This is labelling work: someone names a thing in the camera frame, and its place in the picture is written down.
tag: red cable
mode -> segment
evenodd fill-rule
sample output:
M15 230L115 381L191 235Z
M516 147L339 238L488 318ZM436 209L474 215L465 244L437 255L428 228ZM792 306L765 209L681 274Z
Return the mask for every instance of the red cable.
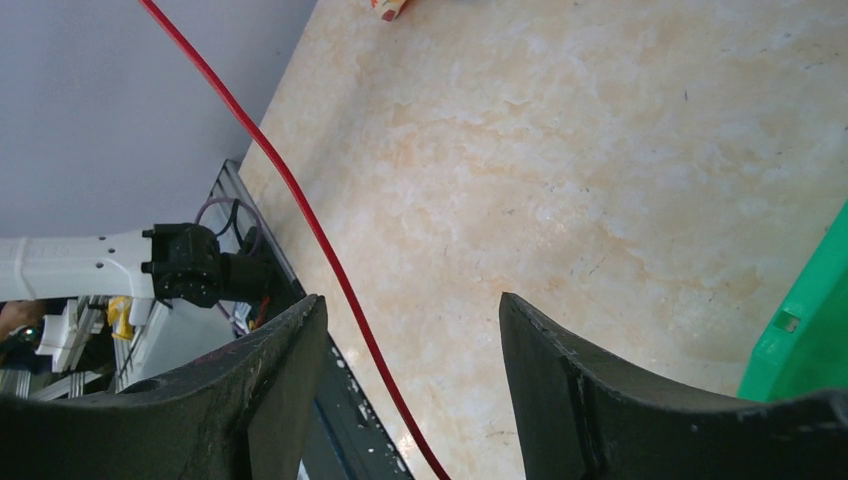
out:
M403 400L403 396L401 395L394 378L392 378L389 367L386 365L386 360L380 352L377 340L374 339L371 327L368 326L368 320L365 318L362 306L359 305L359 300L356 298L353 286L351 286L350 280L348 280L347 274L345 273L344 268L342 268L339 258L336 256L336 252L333 251L333 246L330 245L330 241L327 239L324 229L321 228L321 224L318 223L318 218L315 216L315 212L313 212L312 207L309 206L309 201L306 200L306 196L303 194L303 190L301 190L300 185L297 184L297 180L294 178L294 175L292 175L291 170L289 170L286 166L283 158L279 153L277 153L277 150L274 149L271 142L269 142L268 139L265 138L265 135L262 134L262 131L259 130L259 127L257 127L253 120L250 119L247 112L245 112L241 105L238 104L235 97L233 97L233 94L227 90L224 82L218 78L218 75L216 75L209 64L203 60L203 57L200 56L191 43L189 43L183 34L180 33L177 27L171 23L165 13L156 6L153 0L139 0L139 2L156 20L156 22L159 23L159 25L165 30L168 36L171 37L183 53L188 56L194 66L197 67L200 73L206 78L206 81L209 82L209 85L212 86L215 92L218 93L221 100L224 101L233 115L235 115L242 126L244 126L245 130L247 130L250 136L253 137L253 140L259 144L265 152L265 155L268 156L268 159L271 160L271 163L277 168L280 176L283 177L283 180L289 187L298 207L300 207L301 212L303 212L306 222L312 229L312 233L315 234L315 239L318 240L318 245L321 246L321 250L324 251L324 255L327 257L327 260L330 262L330 266L333 268L333 272L339 279L342 291L344 292L345 297L347 297L350 309L353 311L353 316L356 319L356 323L359 325L359 330L365 338L365 344L368 346L368 351L371 352L371 356L374 358L377 370L383 378L383 383L386 384L386 389L389 391L389 395L391 395L392 400L395 403L395 407L398 409L398 413L400 413L401 418L403 418L403 422L409 429L410 435L412 435L412 438L415 440L418 448L421 449L421 454L424 455L424 458L427 460L430 468L433 469L436 477L449 480L450 477L444 467L442 467L442 464L439 463L439 460L436 458L436 455L433 453L430 445L427 444L427 440L421 433L421 429L418 428L418 424L415 423L415 419L412 417L409 407L406 406L406 402Z

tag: green bin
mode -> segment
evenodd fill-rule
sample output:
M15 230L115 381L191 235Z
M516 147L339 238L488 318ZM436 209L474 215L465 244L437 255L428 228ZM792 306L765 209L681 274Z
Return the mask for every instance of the green bin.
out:
M757 342L739 397L848 388L848 202Z

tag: beige marble surface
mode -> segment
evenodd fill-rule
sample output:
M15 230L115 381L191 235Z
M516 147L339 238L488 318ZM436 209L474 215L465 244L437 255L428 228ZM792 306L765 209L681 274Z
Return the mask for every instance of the beige marble surface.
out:
M262 127L455 478L520 478L500 293L732 394L848 195L844 0L319 0ZM243 176L419 478L336 281Z

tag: purple wire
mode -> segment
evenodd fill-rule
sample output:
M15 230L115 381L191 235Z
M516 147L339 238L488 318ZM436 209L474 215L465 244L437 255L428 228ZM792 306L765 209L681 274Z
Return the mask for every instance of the purple wire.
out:
M219 203L233 203L236 199L232 197L219 197L219 198L210 198L206 201L197 212L197 216L194 217L194 223L199 224L200 219L203 218L203 214L206 213L206 210L209 209L212 205L218 205ZM259 220L259 214L256 213L256 210L250 205L242 202L239 204L240 207L243 207L247 210L247 213L250 214L251 218L253 218L253 223L256 225L256 240L253 241L253 247L250 248L250 252L248 252L248 256L253 256L257 251L259 251L259 246L262 245L262 239L265 237L265 230L262 228L262 222Z

